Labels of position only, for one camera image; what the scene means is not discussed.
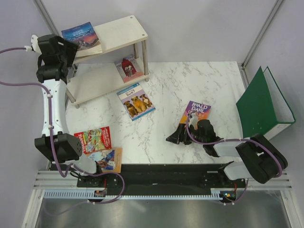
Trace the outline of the Jane Eyre blue book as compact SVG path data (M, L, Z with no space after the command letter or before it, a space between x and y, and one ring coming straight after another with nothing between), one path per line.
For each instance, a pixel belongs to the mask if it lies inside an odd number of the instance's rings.
M102 53L102 46L90 22L61 31L64 39L78 44L76 57L86 57Z

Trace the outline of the Roald Dahl purple book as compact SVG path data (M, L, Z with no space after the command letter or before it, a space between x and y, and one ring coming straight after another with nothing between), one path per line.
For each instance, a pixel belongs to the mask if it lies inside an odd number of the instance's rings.
M180 120L180 124L185 124L187 117L189 115L189 113L193 112L193 115L195 115L197 117L198 120L205 120L208 118L209 112L211 110L211 106L210 105L206 105L206 104L201 104L198 102L194 102L194 101L189 101L183 116Z

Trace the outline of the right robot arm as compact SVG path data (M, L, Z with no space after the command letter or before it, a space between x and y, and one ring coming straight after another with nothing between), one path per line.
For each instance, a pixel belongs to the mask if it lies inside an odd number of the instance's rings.
M233 161L220 168L218 183L230 186L237 179L254 179L265 184L270 179L282 175L288 162L284 155L262 134L245 139L223 139L216 135L209 120L199 120L196 126L191 123L179 124L176 131L166 141L189 145L201 144L212 157L235 157Z

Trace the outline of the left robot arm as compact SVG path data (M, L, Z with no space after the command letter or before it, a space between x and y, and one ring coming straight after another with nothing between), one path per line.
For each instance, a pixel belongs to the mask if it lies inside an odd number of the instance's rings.
M82 175L88 175L88 182L99 187L104 182L104 175L97 163L83 153L80 139L70 134L66 121L67 75L78 45L54 34L32 35L31 44L40 54L36 76L44 101L44 124L41 137L34 140L35 147L58 168L61 164L72 167Z

